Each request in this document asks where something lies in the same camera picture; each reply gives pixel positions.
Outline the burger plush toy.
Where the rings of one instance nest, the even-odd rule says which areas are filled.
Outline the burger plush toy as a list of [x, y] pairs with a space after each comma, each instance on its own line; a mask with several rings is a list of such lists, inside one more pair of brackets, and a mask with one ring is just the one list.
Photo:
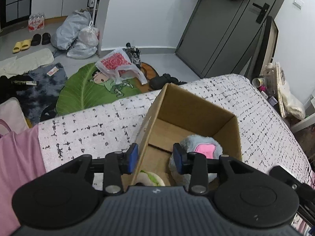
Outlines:
[[144, 186], [165, 186], [161, 177], [155, 173], [144, 170], [141, 170], [138, 174], [135, 184], [142, 184]]

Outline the grey pink paw plush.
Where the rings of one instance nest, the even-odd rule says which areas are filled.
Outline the grey pink paw plush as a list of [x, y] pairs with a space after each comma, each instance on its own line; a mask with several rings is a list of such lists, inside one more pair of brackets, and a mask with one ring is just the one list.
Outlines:
[[201, 135], [190, 135], [183, 139], [179, 144], [186, 150], [188, 158], [187, 174], [179, 174], [173, 159], [173, 154], [169, 159], [169, 170], [173, 180], [178, 186], [188, 188], [191, 181], [191, 174], [194, 165], [206, 163], [209, 159], [218, 160], [223, 154], [223, 148], [212, 137], [203, 137]]

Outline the brown cardboard box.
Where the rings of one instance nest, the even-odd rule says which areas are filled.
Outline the brown cardboard box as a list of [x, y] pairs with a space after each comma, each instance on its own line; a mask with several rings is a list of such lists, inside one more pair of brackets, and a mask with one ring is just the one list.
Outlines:
[[133, 174], [122, 176], [123, 187], [134, 185], [141, 170], [157, 174], [167, 186], [175, 186], [169, 170], [173, 144], [189, 135], [212, 137], [223, 154], [241, 160], [237, 117], [177, 85], [167, 84], [141, 125], [136, 138], [138, 162]]

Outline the white black patterned blanket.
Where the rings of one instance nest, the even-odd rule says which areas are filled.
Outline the white black patterned blanket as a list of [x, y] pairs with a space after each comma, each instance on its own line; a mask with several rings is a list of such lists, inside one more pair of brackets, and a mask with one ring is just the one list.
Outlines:
[[38, 139], [51, 171], [80, 155], [103, 158], [139, 146], [139, 169], [173, 184], [173, 144], [190, 135], [214, 138], [223, 152], [267, 173], [281, 165], [314, 184], [302, 148], [275, 109], [243, 76], [202, 79], [135, 95], [42, 122]]

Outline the black bag on floor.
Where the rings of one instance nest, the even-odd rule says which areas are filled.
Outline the black bag on floor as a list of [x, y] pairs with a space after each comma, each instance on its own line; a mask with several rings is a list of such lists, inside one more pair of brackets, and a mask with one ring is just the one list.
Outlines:
[[169, 74], [163, 74], [162, 76], [155, 76], [149, 80], [149, 87], [152, 90], [160, 90], [166, 84], [184, 85], [186, 82], [179, 81], [177, 78], [170, 76]]

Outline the green leaf cartoon rug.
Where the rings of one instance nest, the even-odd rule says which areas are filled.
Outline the green leaf cartoon rug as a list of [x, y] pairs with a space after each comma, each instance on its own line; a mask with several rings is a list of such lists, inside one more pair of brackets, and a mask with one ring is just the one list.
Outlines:
[[89, 63], [72, 75], [62, 88], [57, 105], [57, 114], [62, 116], [101, 104], [112, 103], [121, 98], [149, 92], [148, 85], [141, 85], [137, 78], [124, 80], [122, 84], [104, 77], [94, 63]]

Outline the cream tote bag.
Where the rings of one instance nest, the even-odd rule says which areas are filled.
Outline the cream tote bag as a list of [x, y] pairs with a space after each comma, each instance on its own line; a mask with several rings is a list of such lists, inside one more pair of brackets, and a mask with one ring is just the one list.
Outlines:
[[283, 118], [291, 115], [296, 119], [305, 118], [304, 105], [291, 93], [284, 71], [279, 62], [275, 63], [277, 94], [280, 114]]

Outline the red printed plastic bag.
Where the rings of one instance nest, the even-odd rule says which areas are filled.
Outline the red printed plastic bag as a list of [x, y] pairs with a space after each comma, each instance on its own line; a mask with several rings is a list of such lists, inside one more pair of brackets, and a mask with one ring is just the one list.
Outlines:
[[95, 66], [101, 73], [113, 80], [116, 85], [133, 78], [137, 78], [142, 85], [147, 84], [143, 72], [131, 62], [128, 55], [120, 47], [101, 58], [95, 63]]

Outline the black white sneakers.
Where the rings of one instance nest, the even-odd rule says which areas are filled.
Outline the black white sneakers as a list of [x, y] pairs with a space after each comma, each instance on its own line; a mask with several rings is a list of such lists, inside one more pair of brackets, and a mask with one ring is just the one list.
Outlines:
[[132, 46], [130, 43], [126, 43], [125, 48], [123, 50], [129, 57], [130, 61], [139, 69], [141, 69], [142, 62], [140, 60], [140, 50], [135, 46]]

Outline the paper cup on floor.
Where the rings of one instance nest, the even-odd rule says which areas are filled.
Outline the paper cup on floor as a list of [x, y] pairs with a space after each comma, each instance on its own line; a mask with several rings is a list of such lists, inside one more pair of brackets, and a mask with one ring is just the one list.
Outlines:
[[252, 84], [253, 84], [254, 87], [256, 87], [258, 89], [258, 88], [260, 88], [261, 86], [264, 85], [264, 78], [263, 77], [254, 78], [252, 80]]

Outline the dark blue fluffy rug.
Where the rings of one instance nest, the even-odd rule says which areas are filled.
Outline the dark blue fluffy rug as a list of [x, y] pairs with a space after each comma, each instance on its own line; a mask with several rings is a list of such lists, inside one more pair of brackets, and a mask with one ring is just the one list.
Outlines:
[[35, 86], [26, 86], [17, 91], [17, 99], [25, 117], [36, 125], [57, 116], [59, 94], [68, 78], [61, 63], [39, 67], [23, 74], [36, 81]]

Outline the dark grey door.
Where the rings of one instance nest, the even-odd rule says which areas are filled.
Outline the dark grey door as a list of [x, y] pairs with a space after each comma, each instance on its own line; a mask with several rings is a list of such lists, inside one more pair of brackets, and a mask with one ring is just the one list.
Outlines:
[[[284, 0], [198, 0], [176, 55], [199, 77], [239, 73], [253, 55], [267, 16], [275, 17]], [[260, 9], [270, 8], [262, 23]]]

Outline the black slippers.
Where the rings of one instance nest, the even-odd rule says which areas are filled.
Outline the black slippers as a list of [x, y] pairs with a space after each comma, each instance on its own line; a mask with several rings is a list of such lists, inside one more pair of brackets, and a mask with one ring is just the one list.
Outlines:
[[37, 45], [47, 45], [51, 43], [51, 35], [48, 32], [40, 34], [35, 34], [31, 39], [31, 46], [37, 46]]

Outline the white floor mat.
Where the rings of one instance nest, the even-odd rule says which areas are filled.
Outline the white floor mat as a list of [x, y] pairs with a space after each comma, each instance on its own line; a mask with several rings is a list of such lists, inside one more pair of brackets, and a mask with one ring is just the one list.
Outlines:
[[28, 55], [18, 58], [16, 56], [1, 61], [1, 76], [11, 78], [16, 75], [22, 75], [36, 68], [49, 65], [54, 61], [50, 49], [41, 49]]

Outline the water bottle pack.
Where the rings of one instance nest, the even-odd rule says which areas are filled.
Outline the water bottle pack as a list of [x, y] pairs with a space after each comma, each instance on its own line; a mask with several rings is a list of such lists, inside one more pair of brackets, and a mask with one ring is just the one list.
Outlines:
[[45, 27], [45, 14], [37, 13], [31, 14], [28, 19], [28, 31], [36, 31]]

